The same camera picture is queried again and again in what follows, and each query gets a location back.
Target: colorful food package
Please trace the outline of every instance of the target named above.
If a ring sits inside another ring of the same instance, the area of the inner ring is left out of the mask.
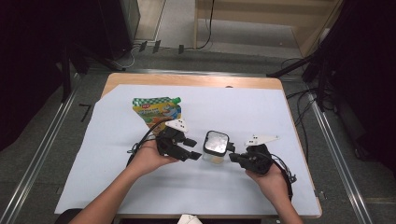
[[[149,128],[164,119],[180,119],[181,107],[178,105],[179,97],[160,98],[134,98],[132,101],[134,111],[142,118]],[[152,133],[157,135],[165,128],[165,122],[155,128]]]

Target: white plastic part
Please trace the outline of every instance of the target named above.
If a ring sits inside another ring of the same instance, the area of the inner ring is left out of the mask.
[[[187,128],[187,125],[186,125],[186,121],[184,119],[174,119],[174,120],[166,121],[165,125],[170,128],[174,128],[178,131],[181,131],[183,133],[186,133],[189,131],[189,129]]]
[[[182,215],[177,224],[202,224],[198,217],[193,215]]]
[[[245,146],[258,146],[261,144],[265,144],[268,142],[272,142],[279,139],[279,136],[270,136],[270,135],[254,135],[251,139],[249,139],[246,143]]]

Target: gray carpet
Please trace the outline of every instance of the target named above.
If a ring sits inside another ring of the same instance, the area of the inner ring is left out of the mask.
[[[162,69],[184,71],[212,71],[241,73],[240,76],[263,76],[265,73],[275,72],[280,69],[285,59],[266,58],[258,56],[244,56],[236,54],[210,53],[202,51],[186,51],[179,55],[177,50],[160,49],[152,54],[149,49],[136,53],[134,69]],[[127,64],[131,60],[125,59],[119,63]],[[61,196],[60,192],[66,181],[73,161],[78,153],[85,130],[90,121],[91,112],[81,122],[86,107],[78,104],[94,105],[100,99],[107,76],[111,73],[101,64],[92,62],[92,68],[87,76],[82,79],[74,103],[72,104],[64,124],[53,142],[49,155],[27,197],[16,223],[53,223],[57,218],[54,215],[55,206]],[[302,91],[304,83],[298,75],[301,70],[293,72],[294,75],[282,77],[285,93]],[[0,212],[7,206],[10,196],[21,180],[24,171],[33,158],[35,150],[50,125],[57,108],[60,105],[62,89],[56,91],[47,101],[42,110],[26,127],[22,136],[16,143],[0,152]],[[297,97],[289,100],[290,111],[297,118]],[[395,180],[385,167],[378,162],[359,161],[353,155],[353,147],[343,129],[342,123],[332,112],[326,112],[340,148],[349,164],[351,172],[356,179],[364,198],[388,199],[396,196]],[[344,185],[332,161],[332,156],[327,147],[318,121],[312,110],[304,116],[304,125],[308,136],[309,169],[314,184],[319,191],[324,191],[327,200],[321,200],[323,216],[318,219],[306,220],[307,223],[359,223],[347,197]],[[303,148],[304,135],[301,126],[297,128]],[[396,218],[396,203],[368,203],[368,207],[375,223],[391,223]],[[275,219],[265,220],[264,223],[276,223]]]

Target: left hand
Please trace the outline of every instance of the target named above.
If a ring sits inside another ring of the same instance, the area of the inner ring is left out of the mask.
[[[145,142],[139,150],[137,150],[134,159],[128,165],[127,169],[134,170],[139,176],[153,172],[159,167],[178,161],[170,156],[162,156],[158,152],[157,142],[150,140]]]

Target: metal strip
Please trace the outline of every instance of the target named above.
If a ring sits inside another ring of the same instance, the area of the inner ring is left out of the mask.
[[[44,163],[44,160],[46,159],[50,151],[50,147],[52,146],[56,134],[62,126],[62,123],[64,122],[64,118],[67,115],[70,105],[73,103],[73,100],[76,96],[76,91],[81,82],[81,77],[76,74],[74,80],[76,82],[76,87],[73,89],[66,101],[62,103],[59,107],[54,119],[52,120],[46,134],[43,137],[43,140],[40,143],[40,146],[37,149],[37,152],[35,153],[29,167],[23,175],[21,182],[16,187],[14,194],[8,203],[6,211],[0,219],[0,224],[14,223],[19,212],[21,211],[21,207],[23,206],[23,203],[25,202],[30,192],[30,189],[35,183],[35,179],[37,178],[38,173]]]
[[[314,100],[314,95],[309,94],[309,100]],[[343,181],[344,187],[346,188],[346,194],[352,204],[353,210],[355,211],[356,217],[359,223],[373,223],[369,211],[367,210],[366,204],[361,197],[358,186],[356,185],[352,174],[349,171],[344,156],[341,152],[340,147],[332,133],[332,128],[330,127],[329,121],[327,121],[325,113],[322,113],[316,102],[313,103],[313,108],[315,115],[318,119],[319,126],[323,131],[323,135],[329,146],[330,152],[332,154],[332,159],[338,170],[338,174]]]

